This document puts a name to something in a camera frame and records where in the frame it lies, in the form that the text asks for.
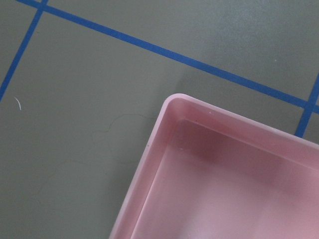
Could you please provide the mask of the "pink plastic bin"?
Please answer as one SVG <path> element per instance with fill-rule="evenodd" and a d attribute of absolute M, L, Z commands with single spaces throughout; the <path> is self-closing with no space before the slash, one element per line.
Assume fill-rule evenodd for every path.
<path fill-rule="evenodd" d="M 112 239 L 316 239 L 319 146 L 185 94 L 163 103 Z"/>

